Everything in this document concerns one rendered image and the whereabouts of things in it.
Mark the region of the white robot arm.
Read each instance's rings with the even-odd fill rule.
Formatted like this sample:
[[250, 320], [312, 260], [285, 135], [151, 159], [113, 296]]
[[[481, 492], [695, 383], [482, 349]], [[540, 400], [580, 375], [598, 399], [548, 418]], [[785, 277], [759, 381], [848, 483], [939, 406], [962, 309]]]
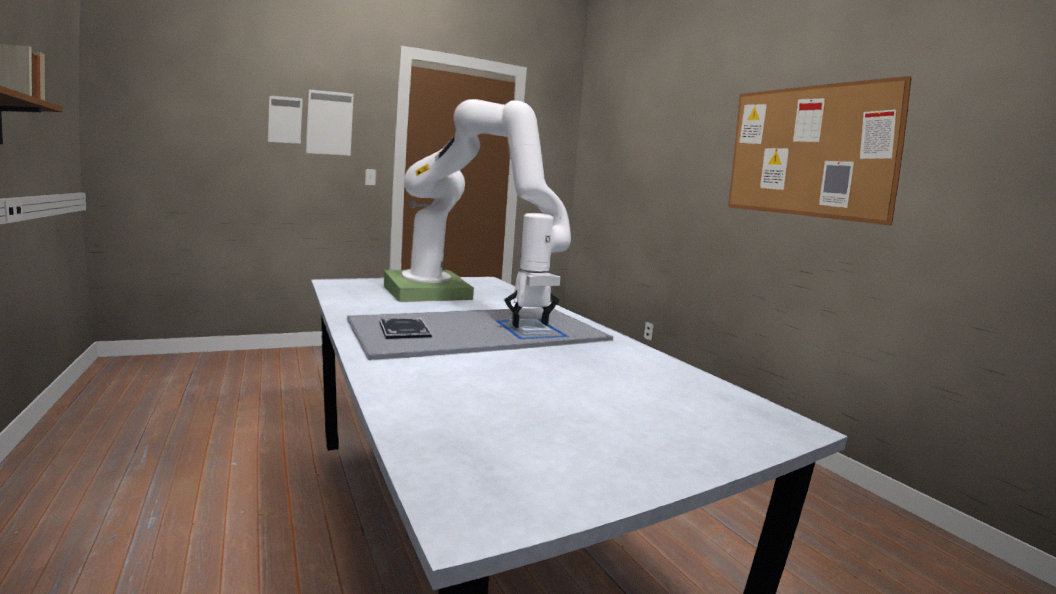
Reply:
[[442, 272], [446, 220], [464, 192], [465, 181], [459, 170], [477, 155], [480, 149], [477, 135], [485, 133], [508, 136], [516, 193], [542, 212], [525, 214], [523, 219], [520, 268], [530, 274], [526, 285], [560, 286], [560, 276], [542, 272], [549, 270], [551, 253], [570, 246], [570, 226], [563, 203], [544, 180], [534, 111], [521, 101], [501, 105], [467, 100], [456, 108], [454, 122], [458, 133], [444, 149], [415, 163], [406, 172], [409, 194], [438, 199], [415, 215], [412, 272], [406, 270], [401, 276], [423, 283], [450, 280], [451, 276]]

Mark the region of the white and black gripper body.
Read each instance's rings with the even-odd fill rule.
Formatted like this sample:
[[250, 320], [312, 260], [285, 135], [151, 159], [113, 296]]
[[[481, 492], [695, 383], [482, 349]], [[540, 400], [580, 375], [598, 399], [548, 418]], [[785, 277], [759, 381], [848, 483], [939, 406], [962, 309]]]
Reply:
[[516, 303], [518, 298], [518, 307], [548, 307], [551, 287], [526, 285], [527, 275], [530, 275], [527, 271], [518, 271], [514, 292], [518, 291], [513, 302]]

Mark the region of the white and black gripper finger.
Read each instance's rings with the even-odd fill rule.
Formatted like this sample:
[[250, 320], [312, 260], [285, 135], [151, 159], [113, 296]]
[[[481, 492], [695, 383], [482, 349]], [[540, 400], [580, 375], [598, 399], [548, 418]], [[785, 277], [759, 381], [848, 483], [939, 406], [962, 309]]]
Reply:
[[549, 314], [557, 307], [559, 302], [559, 299], [551, 293], [550, 293], [550, 298], [553, 300], [552, 303], [549, 307], [542, 307], [544, 312], [542, 312], [541, 323], [545, 326], [549, 323]]
[[520, 317], [518, 311], [521, 310], [522, 307], [518, 307], [518, 301], [514, 307], [512, 307], [511, 304], [511, 300], [515, 299], [516, 297], [517, 297], [517, 291], [506, 297], [504, 301], [512, 312], [512, 324], [518, 328], [518, 317]]

